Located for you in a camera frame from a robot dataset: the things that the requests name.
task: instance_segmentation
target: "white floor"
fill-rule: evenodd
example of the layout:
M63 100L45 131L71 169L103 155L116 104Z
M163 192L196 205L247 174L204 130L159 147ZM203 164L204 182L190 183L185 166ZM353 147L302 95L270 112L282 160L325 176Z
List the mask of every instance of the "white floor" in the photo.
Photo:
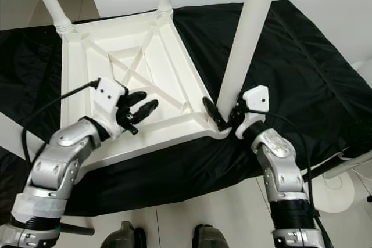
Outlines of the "white floor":
M321 212L335 248L372 247L372 204L360 178L349 173L355 185L352 206L338 214ZM185 202L90 217L63 217L69 224L94 227L94 236L62 233L58 248L99 247L103 240L120 228L123 220L142 227L148 247L189 248L198 224L212 224L224 233L230 248L273 248L273 225L262 177L247 179L238 185L196 197Z

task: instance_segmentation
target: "white bracket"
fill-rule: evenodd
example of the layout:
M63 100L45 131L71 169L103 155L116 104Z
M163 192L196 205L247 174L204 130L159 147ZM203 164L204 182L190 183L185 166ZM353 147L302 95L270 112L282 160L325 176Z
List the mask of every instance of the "white bracket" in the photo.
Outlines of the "white bracket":
M260 112L269 111L269 90L264 85L258 85L243 94L243 100L246 106L251 110L259 110ZM246 113L243 123L238 127L235 135L238 139L243 139L244 131L257 121L265 121L265 115L258 113Z
M94 98L93 119L116 139L124 129L116 121L117 101L125 94L124 87L109 78L101 78Z

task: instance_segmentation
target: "black fabric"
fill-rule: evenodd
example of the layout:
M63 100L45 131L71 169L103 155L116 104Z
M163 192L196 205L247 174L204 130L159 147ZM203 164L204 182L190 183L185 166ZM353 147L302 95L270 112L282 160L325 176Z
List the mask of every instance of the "black fabric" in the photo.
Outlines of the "black fabric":
M174 11L174 24L214 101L241 8L231 3ZM60 94L61 42L53 27L1 32L0 42L0 111L22 124ZM270 111L303 132L313 164L344 148L352 157L372 149L372 89L289 1L272 3L243 90L259 84L269 87ZM48 139L59 115L57 106L51 108L32 132ZM266 124L294 144L304 168L304 149L292 128L270 117ZM0 156L0 221L22 187L22 179L12 177L25 176L23 168L16 156ZM66 215L180 202L260 173L255 155L233 133L223 141L200 138L89 172L75 186Z

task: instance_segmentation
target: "metal joint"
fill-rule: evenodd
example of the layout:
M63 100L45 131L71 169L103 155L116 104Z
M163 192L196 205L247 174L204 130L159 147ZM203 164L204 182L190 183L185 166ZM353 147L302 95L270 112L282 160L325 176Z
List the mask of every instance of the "metal joint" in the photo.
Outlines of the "metal joint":
M269 201L307 199L303 193L303 179L296 165L295 148L274 129L257 136L252 144L264 169L264 180Z
M51 138L52 142L56 142L63 147L73 146L85 137L90 137L93 149L97 149L101 145L99 134L95 126L88 120L82 118L78 122L58 130Z
M0 226L0 248L2 247L21 247L32 248L38 247L41 242L44 247L48 246L51 240L57 240L59 237L59 230L51 231L33 231L14 227L10 224Z
M317 229L278 229L273 232L273 237L275 243L282 245L281 247L326 247L321 232Z

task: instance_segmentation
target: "robotic hand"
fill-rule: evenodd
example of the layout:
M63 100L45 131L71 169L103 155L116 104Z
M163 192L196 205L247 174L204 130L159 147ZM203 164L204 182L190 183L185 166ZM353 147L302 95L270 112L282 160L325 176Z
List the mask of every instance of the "robotic hand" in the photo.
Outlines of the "robotic hand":
M326 248L322 233L315 227L317 213L303 190L296 151L288 140L264 123L264 114L269 111L267 87L259 85L240 95L228 122L208 98L203 98L203 103L220 131L236 128L237 138L244 140L257 155L275 227L275 247Z
M95 94L93 116L55 132L35 160L9 223L0 227L0 248L53 247L81 164L104 140L116 139L125 130L135 135L134 125L158 106L152 100L132 114L130 107L144 100L146 92L128 94L126 87L108 78L99 80Z

